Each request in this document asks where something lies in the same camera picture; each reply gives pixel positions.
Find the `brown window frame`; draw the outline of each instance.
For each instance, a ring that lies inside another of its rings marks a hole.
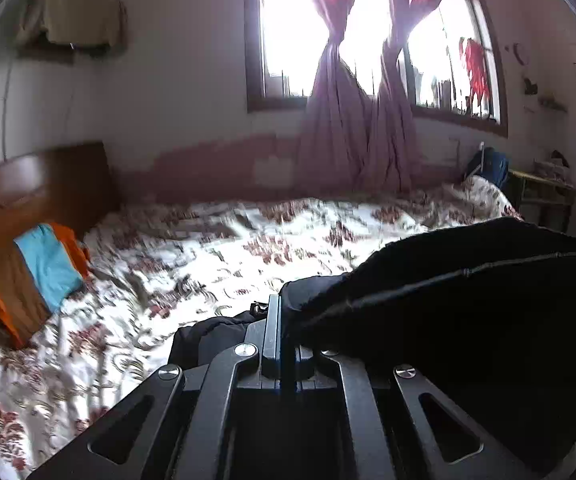
[[[415,92],[414,87],[408,86],[408,95],[410,96],[410,104],[412,107],[413,115],[416,117],[432,119],[447,123],[458,124],[468,128],[488,131],[502,137],[508,136],[508,110],[506,99],[506,85],[504,81],[504,70],[502,67],[502,59],[500,50],[497,43],[492,20],[488,12],[485,0],[477,0],[481,6],[483,17],[486,21],[488,35],[490,36],[490,43],[492,44],[492,55],[495,59],[495,69],[497,73],[497,87],[499,94],[499,102],[496,105],[500,122],[494,119],[482,120],[474,117],[463,116],[448,112],[446,110],[438,110],[437,108],[427,108],[417,105],[414,101]],[[468,0],[469,7],[473,5],[472,0]],[[246,102],[248,113],[260,112],[265,110],[297,110],[305,108],[307,97],[301,96],[286,96],[286,97],[269,97],[265,95],[265,78],[267,77],[264,63],[264,49],[263,49],[263,34],[261,30],[261,0],[244,0],[244,52],[246,58]],[[481,25],[476,16],[473,18],[478,33],[481,35]],[[408,47],[404,48],[404,58],[406,74],[412,71],[410,63],[410,55]],[[490,76],[488,77],[488,86],[492,88]]]

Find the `headboard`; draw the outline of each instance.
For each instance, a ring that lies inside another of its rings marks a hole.
[[[101,142],[12,158],[0,164],[0,247],[46,221],[81,237],[119,204]]]

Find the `curtain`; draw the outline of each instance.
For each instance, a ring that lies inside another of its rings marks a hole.
[[[418,174],[417,132],[397,68],[415,25],[441,0],[390,0],[392,28],[382,55],[382,82],[373,103],[368,153],[360,180],[369,190],[409,190]]]
[[[371,102],[339,57],[354,0],[313,0],[330,33],[319,60],[296,161],[306,192],[349,190],[366,156]]]

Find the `white floral bedding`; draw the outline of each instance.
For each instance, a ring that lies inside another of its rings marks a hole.
[[[178,327],[234,316],[291,280],[352,270],[434,229],[516,216],[479,177],[379,205],[141,206],[86,235],[94,276],[28,348],[0,333],[0,476],[25,478],[165,364]]]

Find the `wooden table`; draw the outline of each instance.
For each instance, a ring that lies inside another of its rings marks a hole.
[[[564,221],[561,231],[565,233],[568,230],[572,206],[576,198],[574,186],[523,171],[510,170],[504,192],[517,211],[523,205],[538,206],[540,208],[538,225],[540,226],[545,225],[551,209],[562,208]]]

